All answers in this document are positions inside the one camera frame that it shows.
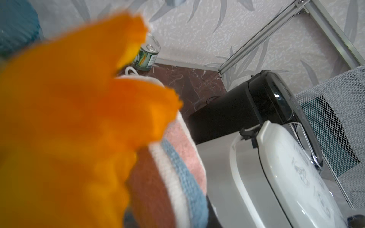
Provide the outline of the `colourful striped cloth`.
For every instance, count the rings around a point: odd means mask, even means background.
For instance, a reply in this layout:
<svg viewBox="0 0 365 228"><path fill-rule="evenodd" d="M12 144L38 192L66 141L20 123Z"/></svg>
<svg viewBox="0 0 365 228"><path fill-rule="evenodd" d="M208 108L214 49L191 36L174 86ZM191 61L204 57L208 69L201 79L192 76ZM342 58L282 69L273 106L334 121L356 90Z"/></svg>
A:
<svg viewBox="0 0 365 228"><path fill-rule="evenodd" d="M125 228L218 228L206 170L181 113L142 149L127 181Z"/></svg>

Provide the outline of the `white coffee machine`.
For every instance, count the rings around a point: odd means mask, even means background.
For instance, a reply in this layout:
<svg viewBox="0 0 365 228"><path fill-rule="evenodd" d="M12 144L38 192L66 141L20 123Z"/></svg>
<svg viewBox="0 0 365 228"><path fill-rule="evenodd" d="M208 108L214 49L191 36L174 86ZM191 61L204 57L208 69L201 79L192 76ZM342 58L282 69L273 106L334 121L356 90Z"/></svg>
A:
<svg viewBox="0 0 365 228"><path fill-rule="evenodd" d="M309 156L283 126L266 121L197 149L222 227L347 227Z"/></svg>

